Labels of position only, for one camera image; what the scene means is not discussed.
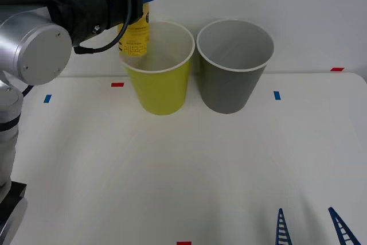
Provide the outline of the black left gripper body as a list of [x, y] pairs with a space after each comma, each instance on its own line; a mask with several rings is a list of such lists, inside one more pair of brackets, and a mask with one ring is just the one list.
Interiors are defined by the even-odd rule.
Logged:
[[[143, 17], [143, 0], [131, 1], [131, 17], [129, 25], [136, 23]], [[128, 14], [128, 0], [108, 0], [108, 25], [110, 29], [123, 24]]]

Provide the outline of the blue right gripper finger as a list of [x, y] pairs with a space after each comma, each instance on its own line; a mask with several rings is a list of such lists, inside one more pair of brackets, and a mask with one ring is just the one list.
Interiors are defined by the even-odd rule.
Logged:
[[330, 207], [328, 210], [333, 221], [339, 243], [341, 245], [361, 245], [361, 243], [358, 241], [346, 223], [342, 220], [340, 215], [334, 210], [334, 208]]
[[283, 210], [279, 208], [276, 224], [276, 245], [292, 245]]

